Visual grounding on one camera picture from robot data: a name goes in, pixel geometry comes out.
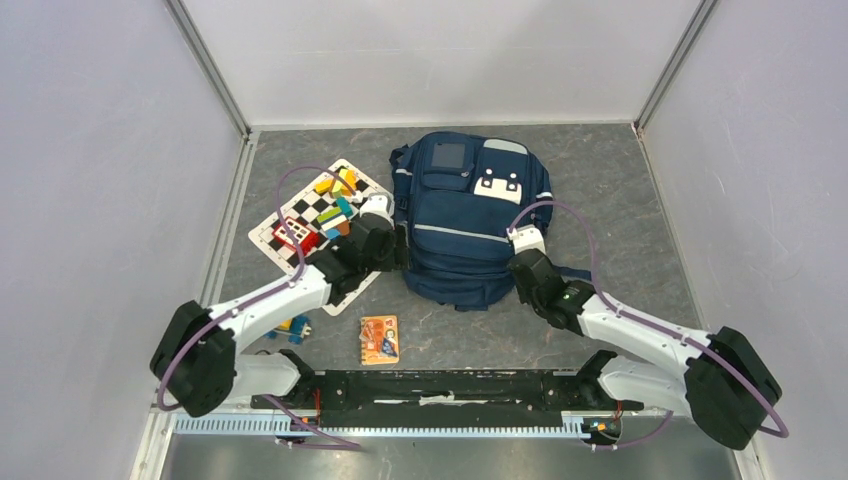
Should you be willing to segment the navy blue student backpack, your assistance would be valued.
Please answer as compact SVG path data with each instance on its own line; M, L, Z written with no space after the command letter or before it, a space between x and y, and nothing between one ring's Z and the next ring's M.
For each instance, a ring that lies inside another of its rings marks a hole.
M406 233L406 286L459 311L485 311L515 286L511 227L545 233L554 198L547 168L521 143L431 132L394 149L394 222Z

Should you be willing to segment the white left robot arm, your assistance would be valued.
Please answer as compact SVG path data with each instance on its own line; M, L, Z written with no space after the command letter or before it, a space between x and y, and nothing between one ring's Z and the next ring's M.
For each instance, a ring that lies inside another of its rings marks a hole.
M404 227L383 216L361 214L349 234L301 259L294 273L211 307L180 305L149 363L159 381L157 406L201 417L230 398L260 394L306 405L314 381L293 360L249 360L244 350L282 321L340 302L372 273L406 268L406 237Z

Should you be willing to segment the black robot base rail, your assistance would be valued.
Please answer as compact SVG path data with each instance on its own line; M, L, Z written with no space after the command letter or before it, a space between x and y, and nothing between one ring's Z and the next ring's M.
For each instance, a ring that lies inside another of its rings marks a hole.
M570 370L326 370L281 402L323 427L555 427L569 412L641 411Z

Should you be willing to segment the orange spiral notebook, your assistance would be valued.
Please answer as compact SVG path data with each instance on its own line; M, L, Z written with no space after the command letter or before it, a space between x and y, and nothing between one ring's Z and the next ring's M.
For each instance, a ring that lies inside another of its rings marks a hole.
M395 315L363 317L359 339L363 366L393 365L399 362L398 318Z

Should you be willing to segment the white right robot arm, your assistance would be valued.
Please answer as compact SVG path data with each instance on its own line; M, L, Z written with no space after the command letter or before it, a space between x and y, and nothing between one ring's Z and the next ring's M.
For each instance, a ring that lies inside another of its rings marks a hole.
M634 401L685 414L720 445L743 450L782 397L782 389L741 332L672 324L566 280L538 249L508 263L519 299L552 327L603 341L634 359L599 352L581 369L580 400L591 408Z

